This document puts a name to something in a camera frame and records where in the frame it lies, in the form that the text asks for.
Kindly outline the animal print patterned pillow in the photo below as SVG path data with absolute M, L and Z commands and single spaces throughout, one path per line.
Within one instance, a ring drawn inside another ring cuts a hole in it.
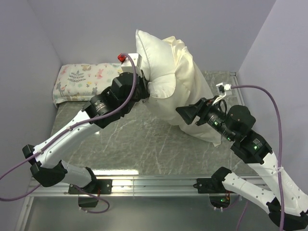
M 111 86 L 121 73 L 121 64 L 117 63 L 63 65 L 54 85 L 53 103 L 89 101 Z

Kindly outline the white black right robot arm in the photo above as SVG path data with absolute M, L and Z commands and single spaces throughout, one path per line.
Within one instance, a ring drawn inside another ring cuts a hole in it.
M 186 124 L 191 124 L 196 117 L 198 126 L 208 124 L 226 140 L 232 142 L 231 150 L 245 164 L 252 168 L 268 186 L 260 188 L 231 170 L 220 167 L 212 176 L 211 182 L 205 183 L 198 178 L 194 185 L 199 193 L 209 190 L 211 193 L 231 191 L 246 198 L 262 208 L 270 220 L 285 231 L 303 230 L 308 226 L 308 196 L 294 183 L 281 167 L 267 141 L 252 127 L 256 119 L 246 106 L 234 105 L 222 111 L 214 99 L 201 98 L 197 103 L 177 107 L 176 111 Z

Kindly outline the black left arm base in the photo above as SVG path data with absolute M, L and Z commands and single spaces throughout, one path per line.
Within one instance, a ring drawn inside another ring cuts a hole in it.
M 98 202 L 101 200 L 107 204 L 107 208 L 102 211 L 106 212 L 110 204 L 108 201 L 101 198 L 102 195 L 110 195 L 112 192 L 112 180 L 104 179 L 97 180 L 93 186 L 79 188 L 75 185 L 70 185 L 68 194 L 69 195 L 78 195 L 78 206 L 86 211 L 87 208 L 95 208 Z

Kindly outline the white pillow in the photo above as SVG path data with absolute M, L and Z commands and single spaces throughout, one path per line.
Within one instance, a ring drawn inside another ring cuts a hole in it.
M 171 45 L 142 30 L 135 33 L 136 50 L 142 57 L 141 69 L 149 81 L 150 96 L 166 99 L 176 88 L 176 64 Z

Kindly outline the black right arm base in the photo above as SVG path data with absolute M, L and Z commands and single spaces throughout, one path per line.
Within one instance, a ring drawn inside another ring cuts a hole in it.
M 230 169 L 220 167 L 210 178 L 197 178 L 193 187 L 199 194 L 216 194 L 216 196 L 209 196 L 209 201 L 214 209 L 223 211 L 231 205 L 231 192 L 226 190 L 222 184 L 230 173 L 232 173 Z

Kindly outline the aluminium front mounting rail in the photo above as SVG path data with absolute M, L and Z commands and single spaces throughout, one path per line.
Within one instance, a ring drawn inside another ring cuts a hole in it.
M 111 194 L 103 194 L 103 198 L 108 197 L 181 197 L 181 196 L 202 196 L 193 187 L 197 178 L 202 176 L 98 176 L 99 180 L 112 180 Z M 243 176 L 247 182 L 265 190 L 270 190 L 265 182 L 256 176 Z M 71 186 L 67 183 L 58 183 L 54 186 L 45 188 L 40 186 L 29 196 L 32 197 L 77 197 L 78 194 L 69 194 Z

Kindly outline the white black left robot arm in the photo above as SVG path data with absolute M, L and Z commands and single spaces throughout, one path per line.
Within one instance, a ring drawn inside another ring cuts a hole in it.
M 149 97 L 143 73 L 123 72 L 101 94 L 86 102 L 77 115 L 45 142 L 23 148 L 34 179 L 43 187 L 63 182 L 93 193 L 98 180 L 89 167 L 68 164 L 63 157 L 88 136 L 128 114 L 134 104 Z

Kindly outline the cream satin pillowcase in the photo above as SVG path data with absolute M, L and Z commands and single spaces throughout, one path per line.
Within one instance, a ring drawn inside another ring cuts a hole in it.
M 174 36 L 162 39 L 171 45 L 176 64 L 176 88 L 173 95 L 166 99 L 149 97 L 144 103 L 151 113 L 198 139 L 212 143 L 214 146 L 221 144 L 221 135 L 208 124 L 197 126 L 196 119 L 187 125 L 176 112 L 177 107 L 197 103 L 201 98 L 210 99 L 213 93 L 203 74 L 193 60 L 185 43 Z

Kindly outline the aluminium right side rail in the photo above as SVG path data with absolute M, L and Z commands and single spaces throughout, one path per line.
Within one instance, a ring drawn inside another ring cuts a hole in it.
M 230 72 L 230 79 L 231 79 L 231 85 L 232 86 L 238 86 L 239 85 L 236 72 Z M 236 89 L 233 89 L 232 91 L 234 92 L 233 94 L 236 96 L 239 105 L 245 106 L 241 89 L 236 88 Z

